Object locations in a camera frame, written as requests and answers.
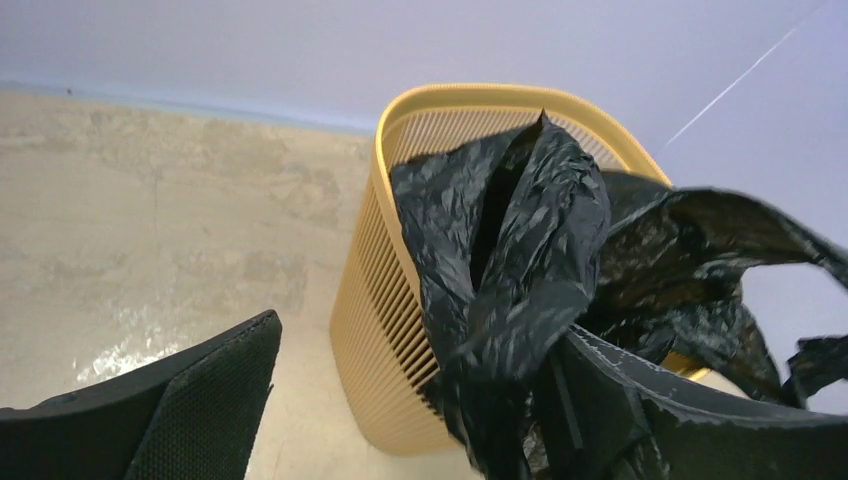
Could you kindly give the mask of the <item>black plastic trash bag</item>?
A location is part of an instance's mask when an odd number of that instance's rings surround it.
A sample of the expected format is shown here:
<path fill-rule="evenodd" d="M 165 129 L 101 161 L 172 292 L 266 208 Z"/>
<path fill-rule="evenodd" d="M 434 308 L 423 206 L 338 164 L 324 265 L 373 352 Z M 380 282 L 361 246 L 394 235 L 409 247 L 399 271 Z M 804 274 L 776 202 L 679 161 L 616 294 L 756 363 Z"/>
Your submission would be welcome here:
<path fill-rule="evenodd" d="M 782 379 L 741 280 L 847 253 L 781 210 L 714 188 L 602 171 L 563 128 L 533 124 L 393 168 L 439 367 L 421 394 L 487 479 L 556 479 L 537 378 L 571 329 L 692 382 L 807 410 L 847 376 L 847 340 L 801 339 Z"/>

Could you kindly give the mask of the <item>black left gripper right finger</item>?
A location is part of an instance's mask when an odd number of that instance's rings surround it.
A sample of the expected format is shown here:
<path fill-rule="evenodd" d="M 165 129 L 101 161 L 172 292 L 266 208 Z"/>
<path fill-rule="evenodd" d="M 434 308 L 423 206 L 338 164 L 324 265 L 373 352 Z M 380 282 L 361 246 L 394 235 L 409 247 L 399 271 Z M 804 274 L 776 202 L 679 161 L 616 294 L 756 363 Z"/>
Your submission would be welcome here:
<path fill-rule="evenodd" d="M 847 420 L 692 382 L 575 327 L 534 393 L 556 479 L 843 479 Z"/>

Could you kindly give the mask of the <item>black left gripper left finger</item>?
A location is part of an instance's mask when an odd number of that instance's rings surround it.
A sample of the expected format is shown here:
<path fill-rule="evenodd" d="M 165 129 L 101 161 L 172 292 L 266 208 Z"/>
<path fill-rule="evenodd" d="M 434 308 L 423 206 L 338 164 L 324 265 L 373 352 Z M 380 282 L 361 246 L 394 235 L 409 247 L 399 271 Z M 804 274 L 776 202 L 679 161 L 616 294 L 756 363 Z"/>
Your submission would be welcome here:
<path fill-rule="evenodd" d="M 244 478 L 281 335 L 267 310 L 129 373 L 2 409 L 2 478 Z"/>

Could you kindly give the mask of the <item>yellow plastic trash bin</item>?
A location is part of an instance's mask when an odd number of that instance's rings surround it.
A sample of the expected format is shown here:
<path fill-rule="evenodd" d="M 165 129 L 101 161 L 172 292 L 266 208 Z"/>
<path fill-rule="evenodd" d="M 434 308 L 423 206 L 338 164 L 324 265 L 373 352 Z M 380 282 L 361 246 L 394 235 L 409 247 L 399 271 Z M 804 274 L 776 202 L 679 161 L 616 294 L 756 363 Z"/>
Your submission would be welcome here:
<path fill-rule="evenodd" d="M 418 394 L 437 372 L 422 321 L 419 277 L 406 249 L 389 174 L 420 154 L 531 123 L 545 112 L 604 169 L 662 184 L 667 175 L 620 123 L 556 89 L 429 84 L 395 98 L 378 122 L 363 203 L 330 319 L 338 374 L 361 434 L 378 450 L 417 456 L 456 448 Z"/>

